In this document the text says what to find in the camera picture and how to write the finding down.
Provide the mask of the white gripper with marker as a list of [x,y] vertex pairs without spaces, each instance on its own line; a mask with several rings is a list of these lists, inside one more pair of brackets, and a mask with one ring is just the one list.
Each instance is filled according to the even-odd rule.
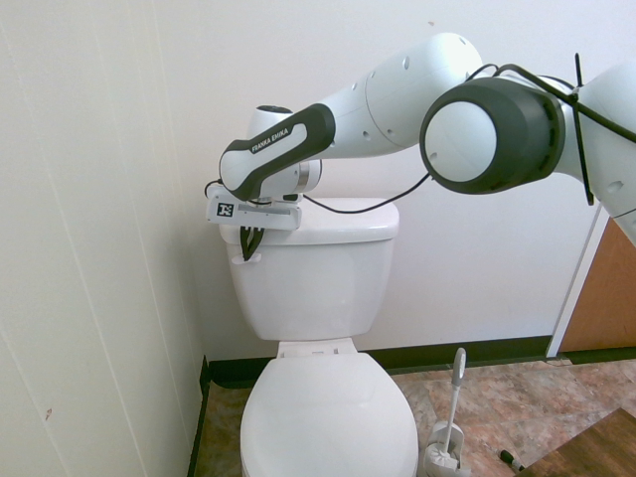
[[300,227],[302,212],[296,202],[273,201],[255,205],[239,200],[223,185],[209,185],[205,194],[209,222],[240,227],[239,240],[244,261],[255,254],[262,241],[263,229],[294,231]]

